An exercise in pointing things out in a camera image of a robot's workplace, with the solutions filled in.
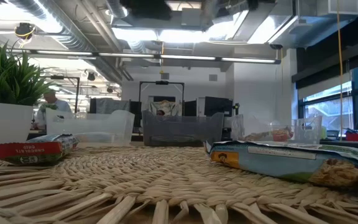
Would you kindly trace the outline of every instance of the woven seagrass mat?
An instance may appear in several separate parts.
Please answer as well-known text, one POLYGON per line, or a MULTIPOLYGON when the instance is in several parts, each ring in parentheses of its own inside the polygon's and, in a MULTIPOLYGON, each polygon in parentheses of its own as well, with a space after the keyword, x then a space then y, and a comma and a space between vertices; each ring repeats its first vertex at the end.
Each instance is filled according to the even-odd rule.
POLYGON ((86 147, 51 167, 0 161, 0 223, 358 223, 358 198, 226 167, 202 148, 86 147))

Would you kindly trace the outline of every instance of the pipe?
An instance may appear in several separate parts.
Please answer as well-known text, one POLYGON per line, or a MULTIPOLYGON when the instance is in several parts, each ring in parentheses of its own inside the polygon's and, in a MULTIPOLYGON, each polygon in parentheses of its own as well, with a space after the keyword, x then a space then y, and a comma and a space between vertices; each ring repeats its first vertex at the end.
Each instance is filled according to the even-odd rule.
POLYGON ((119 0, 107 0, 107 7, 116 18, 122 19, 128 16, 128 12, 126 12, 126 9, 120 4, 119 0))
POLYGON ((104 19, 100 16, 100 13, 96 10, 95 6, 90 2, 89 0, 83 0, 85 4, 88 6, 88 9, 90 13, 92 13, 94 16, 96 16, 97 20, 99 21, 99 24, 102 26, 104 31, 106 31, 107 35, 110 37, 110 39, 114 42, 116 47, 118 48, 118 51, 122 51, 121 45, 119 43, 119 40, 117 37, 113 34, 111 27, 108 27, 104 21, 104 19))
MULTIPOLYGON (((63 12, 63 10, 51 0, 6 0, 25 12, 35 16, 44 32, 60 32, 68 36, 53 37, 68 50, 80 52, 96 52, 97 48, 84 36, 74 22, 63 12)), ((89 61, 110 82, 121 83, 122 77, 115 68, 103 58, 89 61)))
POLYGON ((103 39, 107 42, 107 44, 110 46, 110 48, 115 51, 120 51, 115 43, 110 39, 106 33, 102 30, 102 28, 99 26, 99 24, 96 22, 94 17, 91 15, 91 13, 86 9, 85 5, 82 3, 82 0, 75 0, 77 3, 77 6, 85 13, 89 21, 91 21, 92 25, 96 28, 96 30, 102 35, 103 39))

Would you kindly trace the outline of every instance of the exposed ductwork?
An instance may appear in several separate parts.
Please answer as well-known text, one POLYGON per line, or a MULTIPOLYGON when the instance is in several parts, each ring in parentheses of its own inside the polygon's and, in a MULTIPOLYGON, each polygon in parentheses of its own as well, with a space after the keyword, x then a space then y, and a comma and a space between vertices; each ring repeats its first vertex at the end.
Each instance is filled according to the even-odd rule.
POLYGON ((119 0, 107 0, 107 7, 112 16, 122 19, 128 15, 126 9, 121 5, 119 0))
MULTIPOLYGON (((62 45, 69 50, 81 52, 96 52, 97 49, 77 28, 73 21, 60 9, 60 7, 51 0, 7 0, 7 2, 16 7, 31 13, 40 21, 46 23, 45 27, 41 27, 45 32, 50 26, 60 26, 61 37, 54 37, 62 45)), ((119 72, 109 65, 103 58, 96 60, 87 60, 93 64, 110 82, 121 84, 122 77, 119 72)))

